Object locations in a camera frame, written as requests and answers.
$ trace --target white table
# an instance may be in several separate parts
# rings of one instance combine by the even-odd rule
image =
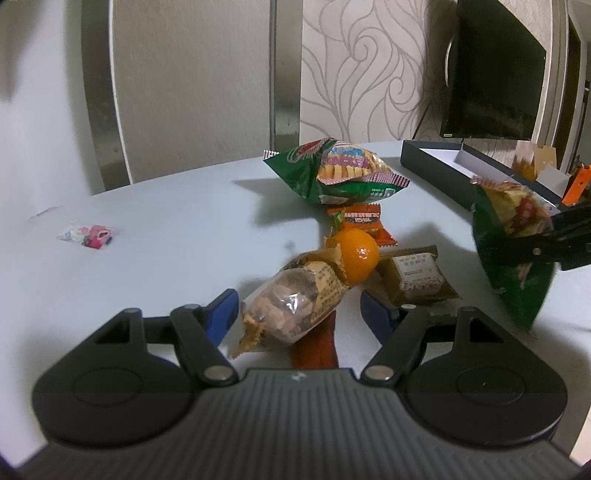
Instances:
[[[402,247],[436,244],[437,263],[465,303],[515,329],[493,294],[472,240],[470,214],[400,167],[401,142],[367,145],[411,185],[382,202],[382,220]],[[56,239],[71,221],[121,231],[95,251]],[[30,408],[35,380],[123,308],[163,315],[207,304],[228,287],[244,298],[328,232],[321,208],[293,193],[260,158],[201,168],[91,197],[31,219],[3,273],[0,336],[0,452],[13,464],[44,443]],[[522,341],[558,371],[569,405],[555,439],[569,450],[589,409],[591,269],[559,272],[535,331]],[[337,311],[343,367],[361,367],[379,344],[359,315],[359,289]],[[237,363],[288,366],[284,355],[250,354]]]

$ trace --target flat screen tv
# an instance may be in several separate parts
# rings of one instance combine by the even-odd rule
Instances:
[[[531,140],[546,51],[498,0],[458,0],[440,135]]]

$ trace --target green snack bag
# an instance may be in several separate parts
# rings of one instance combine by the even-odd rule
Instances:
[[[552,228],[550,216],[523,185],[476,179],[472,233],[482,267],[511,319],[528,330],[534,323],[554,276],[554,263],[515,266],[493,262],[488,247],[506,238],[534,235]]]
[[[352,205],[375,202],[407,187],[375,153],[334,138],[323,138],[264,161],[289,187],[312,203]]]

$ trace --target wallpaper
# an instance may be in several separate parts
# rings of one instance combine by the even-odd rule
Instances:
[[[502,0],[547,50],[550,2]],[[441,140],[455,7],[454,0],[304,0],[300,141],[401,140],[416,131],[418,140]],[[514,142],[469,143],[512,160]]]

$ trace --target orange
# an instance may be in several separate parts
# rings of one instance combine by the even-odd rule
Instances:
[[[327,247],[340,244],[350,286],[365,281],[378,265],[379,248],[374,238],[358,228],[341,230],[326,240]]]

